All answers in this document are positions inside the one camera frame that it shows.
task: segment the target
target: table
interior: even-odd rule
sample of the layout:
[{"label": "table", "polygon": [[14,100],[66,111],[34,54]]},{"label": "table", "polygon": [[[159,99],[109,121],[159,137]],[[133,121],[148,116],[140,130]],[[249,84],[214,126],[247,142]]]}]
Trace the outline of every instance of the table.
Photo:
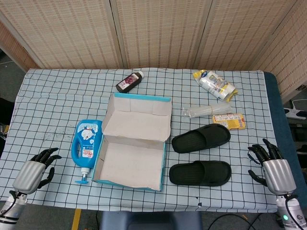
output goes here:
[{"label": "table", "polygon": [[[71,159],[74,130],[82,119],[103,120],[108,99],[123,78],[142,70],[145,78],[130,93],[172,97],[171,137],[167,142],[164,186],[161,192],[144,191],[90,181],[78,185],[80,168]],[[191,69],[31,69],[16,98],[7,143],[0,160],[0,195],[6,200],[23,163],[43,149],[59,147],[52,182],[28,196],[40,205],[128,211],[231,211],[274,212],[276,196],[251,179],[248,170],[262,175],[260,165],[247,157],[247,147],[276,144],[262,71],[216,71],[233,83],[239,93],[231,105],[242,113],[247,129],[233,130],[228,143],[217,148],[178,154],[171,139],[188,130],[212,123],[210,117],[189,119],[181,108],[190,104],[216,104],[218,100],[198,86]],[[232,177],[219,187],[176,186],[168,170],[177,163],[195,160],[221,160],[232,167]]]}]

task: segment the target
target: black slipper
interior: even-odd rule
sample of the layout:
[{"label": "black slipper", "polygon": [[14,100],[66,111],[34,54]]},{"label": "black slipper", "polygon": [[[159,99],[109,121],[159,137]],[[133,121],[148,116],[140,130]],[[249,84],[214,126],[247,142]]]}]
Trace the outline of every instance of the black slipper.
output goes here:
[{"label": "black slipper", "polygon": [[177,185],[221,186],[231,176],[231,167],[225,161],[194,161],[175,164],[169,170],[169,179]]},{"label": "black slipper", "polygon": [[176,136],[173,149],[178,153],[194,152],[214,148],[230,140],[229,130],[219,124],[210,124]]}]

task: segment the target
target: metal robot arm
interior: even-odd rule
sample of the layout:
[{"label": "metal robot arm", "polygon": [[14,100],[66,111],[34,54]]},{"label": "metal robot arm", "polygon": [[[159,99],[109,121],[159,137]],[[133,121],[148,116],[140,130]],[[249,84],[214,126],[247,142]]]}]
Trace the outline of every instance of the metal robot arm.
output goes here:
[{"label": "metal robot arm", "polygon": [[265,179],[258,177],[252,170],[249,175],[258,183],[268,187],[277,195],[277,207],[286,230],[307,230],[307,224],[297,196],[293,194],[296,189],[294,178],[286,159],[279,149],[268,140],[263,139],[269,153],[260,145],[253,145],[248,149],[256,154],[261,163]]},{"label": "metal robot arm", "polygon": [[24,163],[14,183],[14,190],[10,191],[2,210],[0,211],[0,229],[14,229],[23,209],[27,203],[27,195],[51,182],[54,167],[49,171],[47,179],[42,180],[46,168],[55,160],[61,159],[59,155],[51,156],[58,148],[46,149]]}]

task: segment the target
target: blue-edged box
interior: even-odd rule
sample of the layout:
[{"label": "blue-edged box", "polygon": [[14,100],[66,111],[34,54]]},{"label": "blue-edged box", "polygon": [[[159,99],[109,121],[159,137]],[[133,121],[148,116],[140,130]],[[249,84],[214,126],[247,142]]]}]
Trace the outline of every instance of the blue-edged box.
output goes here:
[{"label": "blue-edged box", "polygon": [[170,98],[111,95],[93,181],[161,191],[171,115]]}]

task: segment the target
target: woven folding screen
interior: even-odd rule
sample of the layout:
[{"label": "woven folding screen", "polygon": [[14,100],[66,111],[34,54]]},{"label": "woven folding screen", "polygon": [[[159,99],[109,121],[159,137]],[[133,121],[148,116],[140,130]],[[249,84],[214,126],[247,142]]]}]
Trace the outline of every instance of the woven folding screen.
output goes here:
[{"label": "woven folding screen", "polygon": [[116,0],[128,68],[191,68],[210,2]]},{"label": "woven folding screen", "polygon": [[284,101],[307,81],[307,1],[299,0],[252,69],[272,72]]},{"label": "woven folding screen", "polygon": [[213,2],[194,67],[246,70],[295,0]]},{"label": "woven folding screen", "polygon": [[0,47],[20,65],[24,71],[36,69],[38,65],[32,60],[26,50],[13,37],[8,29],[0,22]]},{"label": "woven folding screen", "polygon": [[0,1],[0,11],[44,66],[61,69],[120,67],[107,7],[103,0]]}]

